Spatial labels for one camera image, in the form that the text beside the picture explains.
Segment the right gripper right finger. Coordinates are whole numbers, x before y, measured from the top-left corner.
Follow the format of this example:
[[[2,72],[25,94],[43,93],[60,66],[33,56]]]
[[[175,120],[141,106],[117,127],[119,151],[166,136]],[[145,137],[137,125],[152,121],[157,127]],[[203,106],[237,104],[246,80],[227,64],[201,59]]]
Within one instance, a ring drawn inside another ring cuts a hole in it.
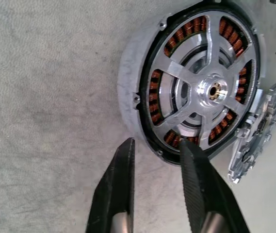
[[[182,140],[180,165],[184,198],[194,233],[248,233],[238,202],[207,155],[196,144]]]

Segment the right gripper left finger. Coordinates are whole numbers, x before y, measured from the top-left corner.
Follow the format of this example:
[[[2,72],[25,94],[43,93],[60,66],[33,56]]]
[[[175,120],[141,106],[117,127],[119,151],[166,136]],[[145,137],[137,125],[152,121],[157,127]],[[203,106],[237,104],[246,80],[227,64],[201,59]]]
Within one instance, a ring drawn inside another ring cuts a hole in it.
[[[87,233],[134,232],[135,140],[126,139],[95,188]]]

